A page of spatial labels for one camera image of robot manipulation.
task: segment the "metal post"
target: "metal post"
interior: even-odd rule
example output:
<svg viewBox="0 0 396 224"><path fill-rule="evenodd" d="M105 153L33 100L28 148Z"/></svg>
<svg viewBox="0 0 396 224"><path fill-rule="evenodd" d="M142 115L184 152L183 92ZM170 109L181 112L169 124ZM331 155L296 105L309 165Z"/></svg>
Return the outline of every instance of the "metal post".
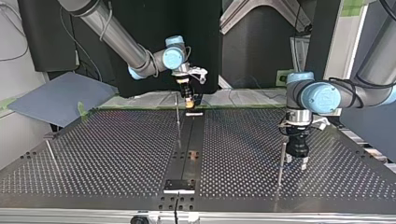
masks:
<svg viewBox="0 0 396 224"><path fill-rule="evenodd" d="M282 150L280 152L280 166L279 166L279 176L277 178L277 186L282 186L282 175L283 175L283 166L285 164L285 157L286 157L286 145L287 143L282 144Z"/></svg>
<svg viewBox="0 0 396 224"><path fill-rule="evenodd" d="M50 140L49 139L46 139L46 144L47 144L47 147L49 148L50 156L52 157L53 160L55 160L56 158L55 158L55 155L53 154L52 147L50 146Z"/></svg>

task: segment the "silver metal surface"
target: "silver metal surface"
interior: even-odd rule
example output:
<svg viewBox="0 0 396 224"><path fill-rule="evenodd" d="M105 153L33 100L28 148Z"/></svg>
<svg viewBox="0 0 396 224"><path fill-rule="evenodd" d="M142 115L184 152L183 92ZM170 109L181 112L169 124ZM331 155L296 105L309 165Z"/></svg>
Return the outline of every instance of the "silver metal surface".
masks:
<svg viewBox="0 0 396 224"><path fill-rule="evenodd" d="M283 166L285 165L285 157L286 157L286 145L287 143L282 144L282 149L280 152L280 164L279 164L279 176L277 178L277 185L279 187L282 186L282 175L283 175Z"/></svg>
<svg viewBox="0 0 396 224"><path fill-rule="evenodd" d="M175 111L101 111L3 176L2 194L155 197L177 146Z"/></svg>
<svg viewBox="0 0 396 224"><path fill-rule="evenodd" d="M87 6L91 0L58 0L67 11L77 11Z"/></svg>
<svg viewBox="0 0 396 224"><path fill-rule="evenodd" d="M309 110L288 109L286 113L288 114L286 117L288 124L295 126L306 126L311 123L312 112Z"/></svg>
<svg viewBox="0 0 396 224"><path fill-rule="evenodd" d="M220 19L220 31L226 35L239 21L256 7L273 7L292 26L296 23L300 4L296 0L234 0ZM297 22L297 30L303 31L311 21L301 9Z"/></svg>
<svg viewBox="0 0 396 224"><path fill-rule="evenodd" d="M319 213L396 214L395 174L333 127L313 131L309 165L302 171L302 160L285 164L279 188L279 146L285 139L277 124L284 114L284 109L208 109L200 118L181 117L179 143L175 110L97 111L51 142L56 161L43 143L31 159L0 171L0 207L19 208L10 210L17 213L21 208L169 211L175 198L162 195L164 183L185 176L195 179L196 188L193 200L180 201L183 211L225 212L230 218L215 214L216 221L275 220L278 213L284 213L282 220L291 219L288 213L315 213L314 220ZM182 160L189 152L198 156L196 163Z"/></svg>
<svg viewBox="0 0 396 224"><path fill-rule="evenodd" d="M108 9L101 2L95 11L81 18L100 35L105 29L108 17ZM145 65L147 61L145 50L134 41L115 17L111 19L106 29L104 40L133 68L140 68Z"/></svg>
<svg viewBox="0 0 396 224"><path fill-rule="evenodd" d="M309 165L302 171L302 160L289 163L277 193L284 113L206 111L199 209L396 214L394 174L333 127L312 131Z"/></svg>
<svg viewBox="0 0 396 224"><path fill-rule="evenodd" d="M376 85L391 84L396 81L396 22L387 21L383 34L374 44L372 53L359 71L361 78Z"/></svg>
<svg viewBox="0 0 396 224"><path fill-rule="evenodd" d="M0 209L0 222L6 223L129 223L133 216L159 219L158 224L174 224L173 212L90 211L64 209ZM254 214L254 213L186 213L178 212L179 223L395 223L396 216L344 214Z"/></svg>
<svg viewBox="0 0 396 224"><path fill-rule="evenodd" d="M49 149L49 154L50 154L50 157L53 159L53 160L55 160L55 155L53 154L53 151L52 151L52 147L50 146L50 140L46 140L46 144L47 144L47 147L48 147L48 149Z"/></svg>

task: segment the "robot end effector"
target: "robot end effector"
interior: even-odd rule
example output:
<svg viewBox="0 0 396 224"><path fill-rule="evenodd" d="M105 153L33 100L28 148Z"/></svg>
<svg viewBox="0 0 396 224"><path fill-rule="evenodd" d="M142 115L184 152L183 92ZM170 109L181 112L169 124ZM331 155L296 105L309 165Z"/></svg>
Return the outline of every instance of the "robot end effector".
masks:
<svg viewBox="0 0 396 224"><path fill-rule="evenodd" d="M128 63L129 72L134 79L158 76L160 72L170 69L180 85L186 107L193 108L193 89L191 78L205 84L207 71L190 67L183 37L172 36L165 40L166 49L151 53L125 31L110 10L101 0L58 0L64 9L75 17L85 21L121 58Z"/></svg>

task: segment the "perforated table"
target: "perforated table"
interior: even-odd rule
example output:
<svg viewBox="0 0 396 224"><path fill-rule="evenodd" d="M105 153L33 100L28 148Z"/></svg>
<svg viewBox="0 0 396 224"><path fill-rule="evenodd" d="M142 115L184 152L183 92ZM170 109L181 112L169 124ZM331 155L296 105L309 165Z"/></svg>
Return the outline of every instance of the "perforated table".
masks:
<svg viewBox="0 0 396 224"><path fill-rule="evenodd" d="M283 109L98 110L0 172L1 208L396 214L396 175L334 127L277 187ZM164 194L169 180L194 193Z"/></svg>

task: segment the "metal rod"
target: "metal rod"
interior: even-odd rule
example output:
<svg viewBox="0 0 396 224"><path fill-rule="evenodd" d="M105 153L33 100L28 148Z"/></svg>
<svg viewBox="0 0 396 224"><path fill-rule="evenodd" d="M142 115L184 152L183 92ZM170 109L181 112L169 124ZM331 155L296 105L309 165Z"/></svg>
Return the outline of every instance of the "metal rod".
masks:
<svg viewBox="0 0 396 224"><path fill-rule="evenodd" d="M178 94L175 95L175 106L176 106L176 116L177 116L177 127L180 129L180 115L178 114Z"/></svg>
<svg viewBox="0 0 396 224"><path fill-rule="evenodd" d="M55 155L53 154L52 147L50 146L50 140L46 140L47 147L49 148L49 154L53 160L55 160Z"/></svg>
<svg viewBox="0 0 396 224"><path fill-rule="evenodd" d="M285 164L286 145L287 145L287 143L282 144L282 150L280 152L279 176L277 178L277 186L278 187L282 186L282 175L283 175L283 166Z"/></svg>

